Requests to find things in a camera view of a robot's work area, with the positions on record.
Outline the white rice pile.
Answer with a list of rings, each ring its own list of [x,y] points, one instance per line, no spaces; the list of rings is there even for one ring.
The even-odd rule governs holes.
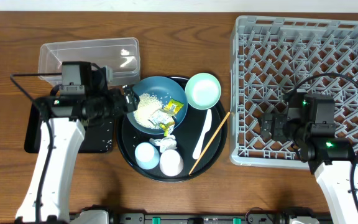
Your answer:
[[[143,93],[139,96],[140,102],[137,110],[134,111],[134,118],[142,127],[157,129],[149,118],[159,109],[162,109],[163,103],[154,95]]]

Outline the blue plate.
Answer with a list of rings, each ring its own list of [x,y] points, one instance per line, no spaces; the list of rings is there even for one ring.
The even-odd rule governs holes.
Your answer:
[[[185,119],[188,110],[188,100],[183,87],[172,78],[154,76],[141,80],[133,86],[133,90],[137,95],[147,93],[156,96],[165,106],[171,99],[183,103],[182,109],[175,116],[175,129],[181,125]]]

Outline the silver foil wrapper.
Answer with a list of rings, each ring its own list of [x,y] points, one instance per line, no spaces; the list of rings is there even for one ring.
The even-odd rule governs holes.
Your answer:
[[[149,121],[155,126],[160,126],[161,124],[172,124],[175,122],[173,115],[163,109],[155,111],[149,117]]]

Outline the yellow snack wrapper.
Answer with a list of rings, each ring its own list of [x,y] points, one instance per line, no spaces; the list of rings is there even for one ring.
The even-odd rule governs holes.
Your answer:
[[[160,127],[164,131],[164,136],[169,136],[174,130],[176,115],[181,111],[184,104],[180,101],[171,99],[168,104],[161,109],[162,117]]]

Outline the mint green bowl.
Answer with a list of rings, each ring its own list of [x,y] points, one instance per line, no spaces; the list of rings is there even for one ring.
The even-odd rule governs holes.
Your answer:
[[[210,73],[193,75],[185,86],[188,104],[198,110],[212,108],[221,97],[219,80]]]

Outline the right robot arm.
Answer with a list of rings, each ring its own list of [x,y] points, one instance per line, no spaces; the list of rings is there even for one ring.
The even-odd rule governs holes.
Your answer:
[[[286,113],[264,113],[260,135],[273,141],[290,141],[298,157],[315,176],[334,223],[358,223],[358,168],[348,139],[335,136],[335,102],[332,97],[297,93],[288,99]]]

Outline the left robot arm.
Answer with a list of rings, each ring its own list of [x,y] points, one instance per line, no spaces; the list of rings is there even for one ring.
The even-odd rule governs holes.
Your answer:
[[[37,162],[15,223],[69,223],[70,188],[86,129],[84,120],[116,119],[137,109],[139,96],[122,89],[81,90],[34,100],[43,118]]]

